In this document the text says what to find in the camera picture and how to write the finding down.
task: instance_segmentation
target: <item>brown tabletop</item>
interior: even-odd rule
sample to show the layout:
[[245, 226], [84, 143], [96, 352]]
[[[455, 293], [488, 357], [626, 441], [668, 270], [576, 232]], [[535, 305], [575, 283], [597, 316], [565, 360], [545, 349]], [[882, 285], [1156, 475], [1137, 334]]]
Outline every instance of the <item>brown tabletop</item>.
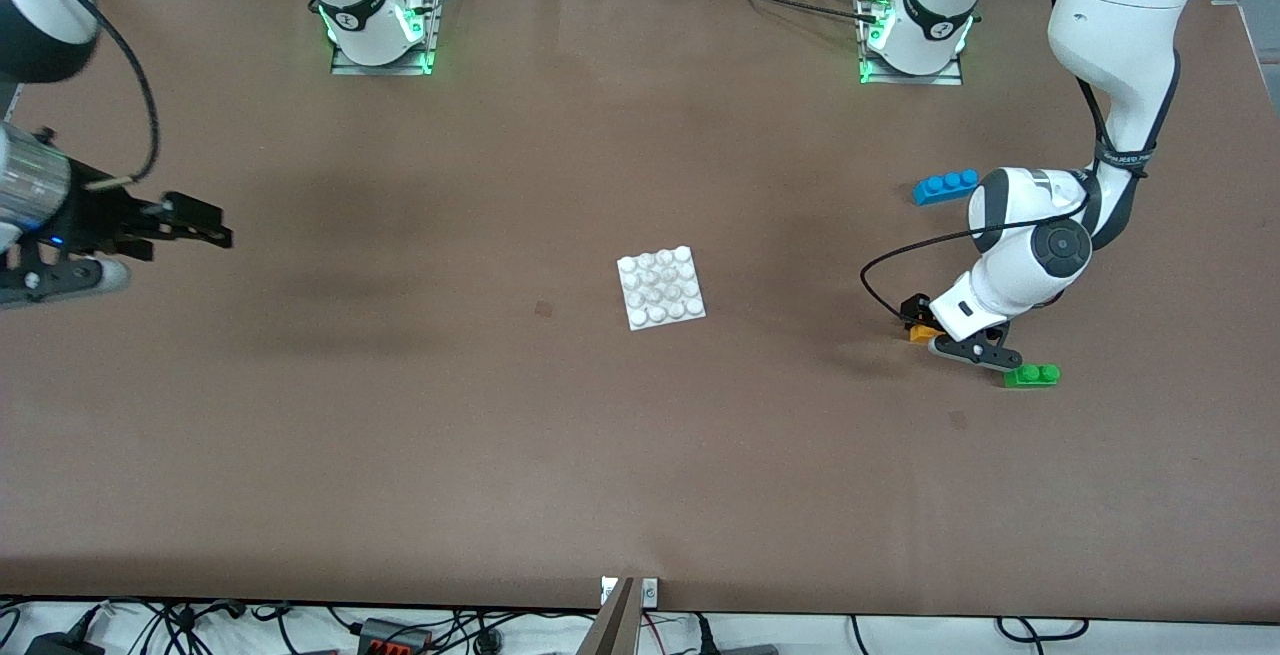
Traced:
[[[0, 316], [0, 590], [1280, 619], [1280, 130], [1235, 8], [1183, 18], [1129, 232], [1014, 324], [1061, 385], [1006, 391], [858, 271], [963, 226], [920, 177], [1087, 162], [1047, 0], [983, 0], [963, 87], [859, 84], [849, 22], [746, 0], [453, 0], [421, 78], [329, 75], [306, 0], [101, 3], [160, 105], [137, 193], [237, 247]], [[106, 40], [14, 122], [145, 150]], [[681, 244], [708, 317], [628, 331], [614, 260]]]

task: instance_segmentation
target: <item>white floor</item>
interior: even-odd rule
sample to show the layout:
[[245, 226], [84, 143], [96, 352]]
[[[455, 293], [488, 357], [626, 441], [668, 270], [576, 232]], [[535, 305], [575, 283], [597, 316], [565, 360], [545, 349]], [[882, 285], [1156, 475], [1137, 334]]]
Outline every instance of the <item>white floor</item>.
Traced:
[[[31, 638], [46, 632], [64, 632], [92, 605], [91, 603], [31, 603], [19, 605], [22, 619], [0, 652], [26, 652]], [[449, 618], [443, 610], [385, 610], [338, 608], [344, 619], [360, 620], [379, 617], [399, 623], [433, 622]], [[113, 605], [101, 610], [90, 629], [90, 642], [106, 649], [108, 655], [124, 655], [146, 627], [151, 613], [141, 605]], [[657, 619], [675, 622], [658, 624], [668, 655], [687, 649], [698, 652], [698, 624], [678, 613], [663, 613]], [[838, 615], [718, 615], [708, 614], [717, 646], [721, 650], [769, 643], [781, 655], [851, 654], [858, 655], [849, 618]], [[886, 618], [859, 617], [863, 640], [870, 655], [946, 654], [946, 655], [1034, 655], [1030, 645], [1019, 645], [1001, 637], [989, 618]], [[0, 620], [0, 636], [9, 619]], [[323, 608], [298, 608], [285, 618], [288, 636], [301, 652], [338, 651], [355, 654], [356, 637], [339, 627]], [[1078, 627], [1071, 622], [1034, 620], [1041, 635], [1066, 632]], [[502, 652], [508, 655], [544, 655], [576, 652], [590, 623], [584, 618], [544, 619], [525, 617], [500, 629]], [[1016, 622], [1006, 622], [1018, 632]], [[224, 614], [200, 620], [196, 632], [214, 655], [288, 655], [274, 622], [257, 622], [251, 615], [238, 620]], [[164, 655], [168, 638], [156, 636], [151, 655]], [[1047, 655], [1142, 655], [1142, 654], [1277, 654], [1280, 627], [1276, 626], [1211, 626], [1183, 623], [1138, 623], [1094, 620], [1079, 640], [1050, 642]], [[449, 650], [466, 655], [462, 646]], [[648, 628], [641, 633], [641, 655], [659, 655]]]

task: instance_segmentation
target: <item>white studded block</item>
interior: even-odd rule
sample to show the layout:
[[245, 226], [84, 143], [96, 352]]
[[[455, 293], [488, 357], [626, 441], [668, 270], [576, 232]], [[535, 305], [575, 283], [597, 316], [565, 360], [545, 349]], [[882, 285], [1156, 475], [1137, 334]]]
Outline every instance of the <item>white studded block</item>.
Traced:
[[618, 260], [618, 280], [631, 330], [691, 321], [707, 313], [694, 253], [687, 246], [635, 257], [627, 255]]

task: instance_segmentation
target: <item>red cable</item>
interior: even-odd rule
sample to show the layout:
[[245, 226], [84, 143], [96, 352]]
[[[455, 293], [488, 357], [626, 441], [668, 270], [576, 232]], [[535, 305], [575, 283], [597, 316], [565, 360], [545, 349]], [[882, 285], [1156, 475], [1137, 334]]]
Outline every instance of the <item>red cable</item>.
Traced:
[[658, 635], [658, 624], [653, 622], [653, 617], [649, 613], [644, 614], [644, 622], [649, 623], [649, 632], [653, 633], [653, 638], [658, 642], [658, 652], [667, 655], [667, 647], [662, 643], [662, 636]]

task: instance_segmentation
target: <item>green lego brick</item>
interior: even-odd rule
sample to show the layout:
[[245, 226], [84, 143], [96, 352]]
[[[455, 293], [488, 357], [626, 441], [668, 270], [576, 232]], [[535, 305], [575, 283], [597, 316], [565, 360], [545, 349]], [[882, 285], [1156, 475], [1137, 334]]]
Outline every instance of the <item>green lego brick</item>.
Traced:
[[1057, 365], [1021, 365], [1015, 371], [1005, 374], [1006, 388], [1052, 388], [1062, 371]]

